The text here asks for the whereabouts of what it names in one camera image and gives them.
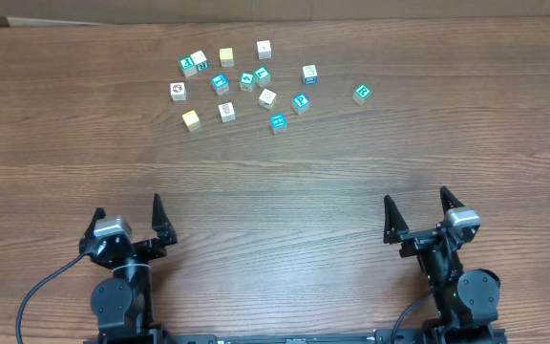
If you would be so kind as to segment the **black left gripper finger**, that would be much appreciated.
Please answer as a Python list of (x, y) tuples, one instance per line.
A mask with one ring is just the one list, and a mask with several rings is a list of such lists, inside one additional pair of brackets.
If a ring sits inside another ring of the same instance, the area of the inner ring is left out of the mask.
[(90, 238), (94, 238), (95, 237), (95, 226), (96, 226), (96, 223), (99, 221), (99, 220), (102, 220), (106, 217), (106, 212), (105, 212), (105, 209), (103, 207), (98, 207), (96, 210), (95, 210), (95, 213), (93, 215), (93, 218), (91, 220), (91, 222), (89, 223), (86, 231), (84, 232), (82, 238), (83, 239), (90, 239)]
[(153, 200), (152, 229), (157, 233), (159, 241), (164, 246), (174, 245), (178, 242), (177, 233), (166, 215), (158, 193), (154, 195)]

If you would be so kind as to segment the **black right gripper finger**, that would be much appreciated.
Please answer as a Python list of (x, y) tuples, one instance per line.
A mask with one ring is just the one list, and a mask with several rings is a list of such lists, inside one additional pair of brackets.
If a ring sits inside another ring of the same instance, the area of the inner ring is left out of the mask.
[(465, 205), (462, 203), (450, 190), (447, 186), (441, 186), (439, 189), (440, 202), (443, 209), (443, 214), (446, 215), (448, 212), (460, 208), (464, 208)]
[(409, 228), (390, 195), (384, 197), (384, 210), (384, 243), (397, 244), (402, 242), (409, 234)]

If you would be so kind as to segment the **blue arrows block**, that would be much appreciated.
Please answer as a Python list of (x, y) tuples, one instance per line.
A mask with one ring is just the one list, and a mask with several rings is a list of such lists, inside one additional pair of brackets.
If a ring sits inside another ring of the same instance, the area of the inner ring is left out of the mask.
[(287, 128), (286, 117), (284, 114), (280, 113), (274, 115), (270, 118), (271, 130), (274, 134), (283, 132)]

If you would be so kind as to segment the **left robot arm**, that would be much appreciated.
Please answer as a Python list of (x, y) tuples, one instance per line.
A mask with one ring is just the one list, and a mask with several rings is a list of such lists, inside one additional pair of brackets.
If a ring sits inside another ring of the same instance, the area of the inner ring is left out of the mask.
[(134, 243), (132, 229), (121, 216), (95, 214), (79, 241), (79, 253), (112, 272), (91, 295), (97, 318), (98, 343), (168, 343), (170, 334), (154, 318), (150, 262), (167, 255), (178, 242), (161, 198), (154, 196), (152, 229), (155, 238)]

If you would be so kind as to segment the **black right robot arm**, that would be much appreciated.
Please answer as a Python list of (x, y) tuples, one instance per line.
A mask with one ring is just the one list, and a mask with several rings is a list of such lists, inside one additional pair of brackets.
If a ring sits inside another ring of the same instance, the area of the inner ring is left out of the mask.
[[(416, 257), (429, 290), (413, 301), (398, 317), (386, 336), (391, 343), (505, 343), (504, 330), (495, 330), (501, 282), (488, 269), (466, 271), (458, 257), (463, 245), (475, 238), (481, 220), (445, 186), (439, 189), (443, 220), (432, 229), (411, 232), (393, 198), (384, 197), (386, 244), (399, 244), (402, 258)], [(400, 327), (407, 315), (432, 298), (437, 317), (419, 330), (404, 334)]]

